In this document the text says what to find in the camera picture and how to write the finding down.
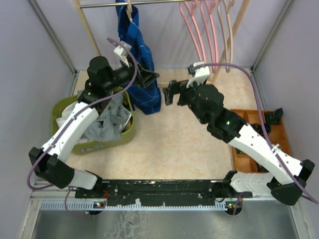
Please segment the pink plastic hanger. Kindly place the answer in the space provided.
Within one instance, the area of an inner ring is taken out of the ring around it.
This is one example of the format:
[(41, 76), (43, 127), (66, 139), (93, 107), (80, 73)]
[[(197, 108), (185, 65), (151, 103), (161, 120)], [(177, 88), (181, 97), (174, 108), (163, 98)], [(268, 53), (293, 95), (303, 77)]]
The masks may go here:
[(215, 6), (215, 0), (203, 0), (200, 3), (200, 12), (204, 23), (207, 41), (209, 44), (210, 57), (212, 63), (217, 63), (217, 60), (219, 58), (216, 27), (213, 19), (213, 10)]

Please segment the grey shirt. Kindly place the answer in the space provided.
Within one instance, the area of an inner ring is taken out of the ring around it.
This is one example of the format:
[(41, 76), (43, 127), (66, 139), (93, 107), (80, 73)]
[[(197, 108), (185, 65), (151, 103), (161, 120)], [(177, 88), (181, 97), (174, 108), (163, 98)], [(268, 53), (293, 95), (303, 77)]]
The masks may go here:
[(122, 131), (132, 117), (131, 111), (123, 105), (123, 101), (123, 94), (112, 98), (97, 119), (88, 126), (77, 143), (120, 140)]

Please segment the light wooden hanger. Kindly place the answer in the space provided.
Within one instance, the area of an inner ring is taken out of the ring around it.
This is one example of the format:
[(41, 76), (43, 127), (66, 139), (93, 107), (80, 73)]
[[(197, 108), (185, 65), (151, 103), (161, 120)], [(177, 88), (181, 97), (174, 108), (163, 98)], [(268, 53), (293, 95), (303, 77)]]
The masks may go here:
[(217, 1), (217, 14), (224, 43), (224, 61), (228, 64), (233, 63), (233, 30), (230, 16), (230, 10), (233, 5), (233, 0)]

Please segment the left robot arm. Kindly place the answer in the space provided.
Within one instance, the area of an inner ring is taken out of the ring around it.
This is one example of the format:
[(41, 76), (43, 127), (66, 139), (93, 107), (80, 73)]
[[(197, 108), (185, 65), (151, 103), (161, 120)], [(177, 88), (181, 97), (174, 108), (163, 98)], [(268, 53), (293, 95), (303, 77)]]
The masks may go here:
[(85, 89), (62, 127), (41, 148), (30, 150), (28, 156), (32, 168), (29, 174), (35, 174), (59, 189), (86, 189), (89, 195), (97, 198), (104, 191), (102, 178), (68, 166), (65, 162), (70, 152), (88, 126), (98, 118), (98, 103), (108, 102), (115, 96), (113, 91), (118, 87), (127, 89), (132, 84), (148, 87), (160, 75), (143, 68), (132, 56), (128, 64), (123, 63), (116, 70), (112, 69), (106, 57), (94, 57), (89, 62), (87, 74), (89, 79)]

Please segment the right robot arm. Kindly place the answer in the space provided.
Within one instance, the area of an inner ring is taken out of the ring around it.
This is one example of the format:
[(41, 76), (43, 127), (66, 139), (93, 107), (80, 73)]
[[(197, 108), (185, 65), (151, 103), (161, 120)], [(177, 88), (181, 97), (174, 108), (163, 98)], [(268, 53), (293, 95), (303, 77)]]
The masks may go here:
[(165, 104), (171, 105), (174, 95), (179, 95), (177, 104), (187, 105), (213, 137), (246, 153), (267, 170), (267, 173), (230, 172), (222, 185), (223, 193), (228, 197), (242, 192), (272, 195), (285, 205), (295, 205), (314, 163), (295, 159), (277, 145), (268, 145), (244, 118), (224, 107), (224, 96), (214, 85), (187, 84), (187, 80), (171, 81), (163, 89)]

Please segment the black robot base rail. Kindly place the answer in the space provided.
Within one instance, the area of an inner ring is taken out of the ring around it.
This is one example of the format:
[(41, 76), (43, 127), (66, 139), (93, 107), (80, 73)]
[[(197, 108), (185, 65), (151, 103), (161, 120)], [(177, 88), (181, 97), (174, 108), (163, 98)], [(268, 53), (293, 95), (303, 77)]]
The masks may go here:
[(251, 198), (224, 180), (103, 180), (92, 190), (78, 188), (70, 199), (45, 200), (41, 210), (87, 211), (228, 211), (227, 199)]

